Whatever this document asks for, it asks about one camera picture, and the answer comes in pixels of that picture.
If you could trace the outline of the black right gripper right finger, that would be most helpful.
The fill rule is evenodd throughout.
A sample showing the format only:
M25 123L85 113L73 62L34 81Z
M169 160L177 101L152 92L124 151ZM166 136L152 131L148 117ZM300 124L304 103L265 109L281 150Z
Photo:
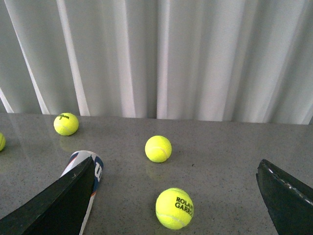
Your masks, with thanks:
M313 189L268 160L261 160L257 184L280 235L313 233Z

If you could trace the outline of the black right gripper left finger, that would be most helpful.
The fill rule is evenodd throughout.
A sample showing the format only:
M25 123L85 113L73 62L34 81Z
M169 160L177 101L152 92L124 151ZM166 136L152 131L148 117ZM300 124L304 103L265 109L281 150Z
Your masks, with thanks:
M94 186L88 157L23 206L0 220L2 235L78 235Z

